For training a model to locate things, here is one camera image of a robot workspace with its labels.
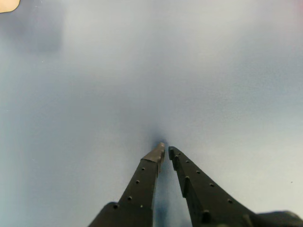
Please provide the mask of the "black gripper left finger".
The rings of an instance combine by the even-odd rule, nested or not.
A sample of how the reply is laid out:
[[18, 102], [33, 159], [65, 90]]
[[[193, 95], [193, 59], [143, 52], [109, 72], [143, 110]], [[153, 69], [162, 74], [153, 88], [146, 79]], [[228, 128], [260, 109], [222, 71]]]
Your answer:
[[152, 227], [157, 177], [165, 157], [165, 144], [159, 143], [145, 155], [118, 202], [110, 202], [91, 227]]

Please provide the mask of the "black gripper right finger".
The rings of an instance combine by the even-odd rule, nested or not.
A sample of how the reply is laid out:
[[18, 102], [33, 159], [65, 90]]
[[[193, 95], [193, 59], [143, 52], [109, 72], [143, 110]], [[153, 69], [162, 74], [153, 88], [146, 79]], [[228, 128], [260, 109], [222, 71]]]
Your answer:
[[255, 214], [216, 184], [176, 147], [169, 147], [169, 159], [177, 173], [194, 227], [252, 227]]

